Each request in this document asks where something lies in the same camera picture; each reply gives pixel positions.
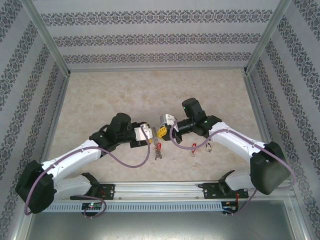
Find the enclosure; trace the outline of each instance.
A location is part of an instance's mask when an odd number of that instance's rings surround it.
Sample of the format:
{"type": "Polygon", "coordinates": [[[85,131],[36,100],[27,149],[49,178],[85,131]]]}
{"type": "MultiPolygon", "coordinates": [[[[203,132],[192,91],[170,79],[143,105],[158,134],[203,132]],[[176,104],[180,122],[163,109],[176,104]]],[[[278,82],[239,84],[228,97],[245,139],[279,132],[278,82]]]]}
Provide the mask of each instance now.
{"type": "MultiPolygon", "coordinates": [[[[2,0],[0,238],[320,239],[319,4],[2,0]],[[115,184],[101,217],[84,219],[88,201],[70,199],[24,215],[15,188],[28,163],[71,151],[117,113],[157,130],[163,114],[183,120],[189,98],[240,133],[278,143],[296,185],[258,192],[225,217],[222,200],[205,199],[197,186],[250,165],[218,143],[193,157],[159,140],[162,159],[152,143],[140,168],[106,155],[71,173],[115,184]]],[[[203,141],[191,133],[181,144],[203,141]]],[[[147,148],[122,144],[112,153],[137,165],[147,148]]]]}

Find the damask pattern wall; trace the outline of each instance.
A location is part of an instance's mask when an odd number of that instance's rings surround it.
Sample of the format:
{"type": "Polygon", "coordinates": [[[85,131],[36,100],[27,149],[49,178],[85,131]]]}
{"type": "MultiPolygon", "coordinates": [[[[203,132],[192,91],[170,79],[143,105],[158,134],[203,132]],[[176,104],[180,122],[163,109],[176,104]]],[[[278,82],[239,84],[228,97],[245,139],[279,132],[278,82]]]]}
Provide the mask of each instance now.
{"type": "Polygon", "coordinates": [[[269,133],[296,173],[312,239],[320,239],[319,3],[290,3],[251,73],[269,133]]]}
{"type": "Polygon", "coordinates": [[[245,67],[279,0],[35,0],[71,70],[245,67]]]}
{"type": "Polygon", "coordinates": [[[18,0],[0,1],[0,240],[6,239],[26,164],[40,161],[65,76],[18,0]]]}

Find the patterned wallpaper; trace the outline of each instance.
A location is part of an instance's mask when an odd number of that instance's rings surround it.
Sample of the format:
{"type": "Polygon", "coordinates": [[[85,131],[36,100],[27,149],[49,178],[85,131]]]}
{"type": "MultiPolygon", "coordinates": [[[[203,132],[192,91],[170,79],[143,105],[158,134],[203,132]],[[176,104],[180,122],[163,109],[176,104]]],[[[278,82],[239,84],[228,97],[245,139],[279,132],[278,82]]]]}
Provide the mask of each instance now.
{"type": "Polygon", "coordinates": [[[71,70],[245,67],[279,0],[35,0],[71,70]]]}
{"type": "Polygon", "coordinates": [[[251,73],[271,138],[297,176],[311,239],[320,239],[320,8],[293,0],[251,73]]]}
{"type": "Polygon", "coordinates": [[[18,0],[0,3],[0,240],[9,236],[25,165],[40,161],[65,77],[18,0]]]}

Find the robotic arm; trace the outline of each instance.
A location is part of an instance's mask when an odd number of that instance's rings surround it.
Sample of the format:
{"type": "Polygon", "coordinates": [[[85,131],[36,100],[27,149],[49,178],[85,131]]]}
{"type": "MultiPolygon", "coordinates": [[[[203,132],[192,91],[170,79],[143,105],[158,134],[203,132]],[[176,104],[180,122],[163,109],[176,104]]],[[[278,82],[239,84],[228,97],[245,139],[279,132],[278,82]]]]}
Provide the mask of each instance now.
{"type": "Polygon", "coordinates": [[[257,146],[268,150],[278,158],[286,162],[280,146],[275,142],[268,144],[249,138],[229,127],[225,122],[216,116],[207,116],[195,98],[190,98],[182,103],[187,119],[178,121],[169,114],[160,117],[163,127],[157,133],[165,141],[169,141],[170,129],[172,137],[179,144],[182,142],[182,135],[196,133],[199,136],[208,138],[212,133],[219,130],[226,130],[215,134],[210,140],[220,143],[235,153],[239,154],[250,164],[250,172],[237,172],[231,170],[219,180],[219,189],[225,195],[230,191],[239,189],[256,188],[263,194],[269,195],[284,180],[290,176],[288,169],[273,157],[261,151],[257,146]],[[240,137],[228,133],[229,131],[238,134],[240,137]]]}
{"type": "Polygon", "coordinates": [[[53,201],[69,198],[70,196],[73,200],[82,199],[75,195],[96,197],[99,190],[99,182],[90,173],[83,173],[74,178],[65,179],[65,177],[83,165],[103,157],[105,155],[103,151],[100,149],[82,150],[72,154],[57,165],[55,163],[72,152],[87,147],[96,147],[112,152],[118,145],[124,143],[130,143],[131,148],[145,146],[147,142],[142,132],[143,130],[148,139],[153,137],[152,129],[148,124],[145,122],[131,123],[131,118],[127,114],[118,113],[111,120],[110,125],[103,126],[83,144],[70,152],[41,164],[35,160],[28,163],[15,191],[26,202],[35,180],[53,165],[55,167],[51,168],[40,179],[31,195],[28,207],[32,213],[40,213],[53,201]]]}

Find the marble floor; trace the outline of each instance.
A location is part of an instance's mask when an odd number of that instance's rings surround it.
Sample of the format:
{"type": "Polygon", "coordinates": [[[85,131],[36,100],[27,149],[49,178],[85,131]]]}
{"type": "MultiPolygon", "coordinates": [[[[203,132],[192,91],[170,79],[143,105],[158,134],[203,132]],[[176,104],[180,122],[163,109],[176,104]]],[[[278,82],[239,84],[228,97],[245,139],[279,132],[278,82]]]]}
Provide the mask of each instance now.
{"type": "MultiPolygon", "coordinates": [[[[148,122],[157,129],[160,116],[168,113],[179,121],[186,118],[181,103],[196,98],[207,115],[221,118],[237,131],[261,140],[240,70],[130,71],[72,73],[50,152],[58,157],[82,144],[117,113],[126,113],[132,122],[148,122]]],[[[195,133],[183,135],[184,146],[200,144],[195,133]]],[[[195,151],[162,143],[163,158],[155,160],[155,148],[147,163],[126,168],[104,156],[72,173],[90,172],[101,182],[209,181],[218,180],[230,170],[249,169],[249,164],[226,147],[211,144],[195,151]]],[[[112,152],[130,165],[141,163],[147,147],[122,144],[112,152]]]]}

